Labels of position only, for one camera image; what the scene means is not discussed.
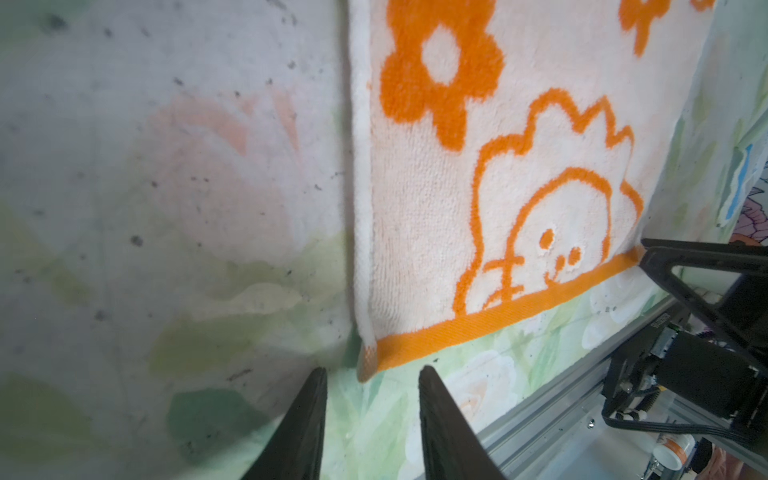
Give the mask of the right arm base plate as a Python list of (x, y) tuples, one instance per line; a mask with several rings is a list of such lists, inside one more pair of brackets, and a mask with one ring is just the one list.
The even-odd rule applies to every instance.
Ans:
[[(602, 417), (613, 428), (690, 434), (729, 440), (756, 451), (767, 445), (767, 377), (736, 352), (682, 329), (688, 311), (673, 305), (625, 341), (611, 356)], [(644, 420), (666, 389), (725, 421), (661, 423)]]

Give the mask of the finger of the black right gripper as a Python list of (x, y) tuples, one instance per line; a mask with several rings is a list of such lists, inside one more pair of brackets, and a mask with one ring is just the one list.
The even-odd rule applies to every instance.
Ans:
[[(753, 366), (767, 364), (767, 248), (644, 239), (640, 268)], [(676, 267), (738, 276), (712, 304), (673, 273)]]

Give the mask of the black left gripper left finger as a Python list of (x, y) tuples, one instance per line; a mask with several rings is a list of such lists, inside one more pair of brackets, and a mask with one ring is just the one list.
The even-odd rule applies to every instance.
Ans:
[(315, 368), (242, 479), (319, 479), (327, 397), (327, 370)]

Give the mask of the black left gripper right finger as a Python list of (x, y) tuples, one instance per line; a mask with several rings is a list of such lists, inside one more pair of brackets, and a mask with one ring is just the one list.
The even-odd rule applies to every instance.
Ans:
[(429, 365), (419, 374), (419, 401), (426, 479), (505, 479)]

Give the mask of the orange white towel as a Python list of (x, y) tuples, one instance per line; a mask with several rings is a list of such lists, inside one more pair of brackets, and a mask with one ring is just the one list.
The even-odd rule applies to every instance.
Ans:
[(358, 378), (633, 267), (712, 1), (352, 1)]

